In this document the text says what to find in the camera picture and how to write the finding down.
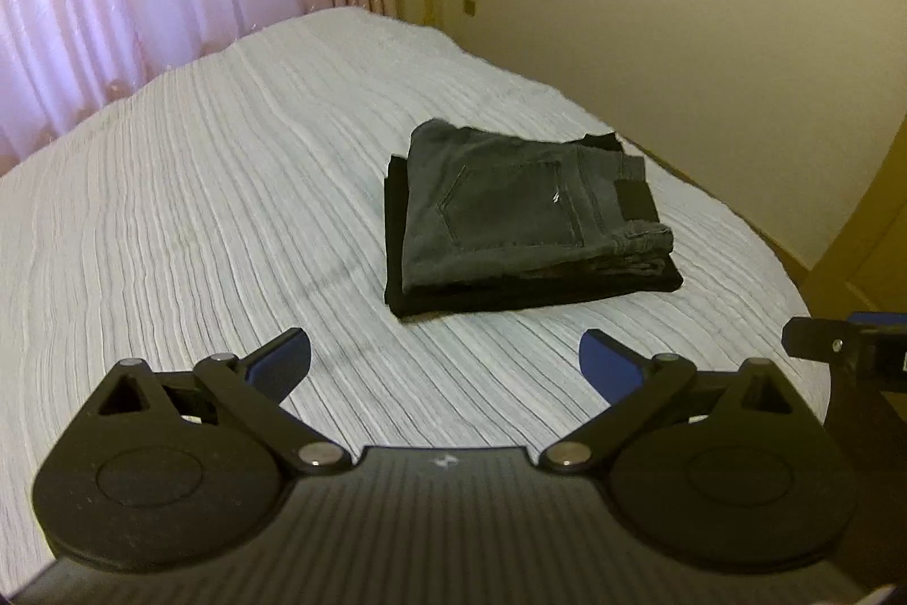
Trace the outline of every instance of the wooden door frame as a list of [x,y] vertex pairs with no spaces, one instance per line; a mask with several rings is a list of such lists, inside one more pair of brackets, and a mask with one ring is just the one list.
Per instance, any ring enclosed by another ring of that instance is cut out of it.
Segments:
[[856,309],[874,309],[872,300],[846,281],[863,265],[904,209],[907,203],[904,184],[907,184],[907,119],[895,135],[863,200],[800,286],[814,316],[846,318]]

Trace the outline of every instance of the white bedspread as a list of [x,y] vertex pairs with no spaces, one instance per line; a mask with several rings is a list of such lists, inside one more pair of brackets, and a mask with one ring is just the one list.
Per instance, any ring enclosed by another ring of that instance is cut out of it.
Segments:
[[604,410],[582,332],[733,369],[781,363],[820,417],[827,368],[786,357],[806,308],[763,242],[654,163],[674,294],[401,323],[384,292],[383,179],[431,117],[565,140],[609,127],[436,31],[331,10],[169,72],[0,179],[0,590],[50,553],[33,520],[41,460],[117,360],[183,370],[289,326],[310,376],[287,410],[364,445],[528,445]]

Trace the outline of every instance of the screw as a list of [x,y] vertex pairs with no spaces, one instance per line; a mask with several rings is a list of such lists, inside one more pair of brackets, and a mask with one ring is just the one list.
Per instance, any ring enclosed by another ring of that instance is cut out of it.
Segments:
[[559,467],[575,467],[591,460],[592,449],[579,442],[558,442],[545,452],[548,459]]
[[308,443],[299,450],[299,458],[312,467],[332,467],[343,455],[343,449],[333,442]]

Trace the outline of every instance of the circular mount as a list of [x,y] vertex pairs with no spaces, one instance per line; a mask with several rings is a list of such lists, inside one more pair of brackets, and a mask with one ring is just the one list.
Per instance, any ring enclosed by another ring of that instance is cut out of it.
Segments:
[[56,555],[148,572],[216,554],[273,513],[283,480],[257,442],[144,415],[115,416],[116,433],[64,437],[38,472],[35,516]]
[[850,522],[854,478],[827,439],[790,424],[759,413],[654,431],[611,468],[614,504],[643,540],[697,566],[776,572],[815,561]]

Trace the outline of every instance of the wall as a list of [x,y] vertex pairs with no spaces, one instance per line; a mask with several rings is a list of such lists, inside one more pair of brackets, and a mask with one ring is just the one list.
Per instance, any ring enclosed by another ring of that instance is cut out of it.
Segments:
[[464,49],[559,87],[813,265],[907,110],[907,0],[443,0]]

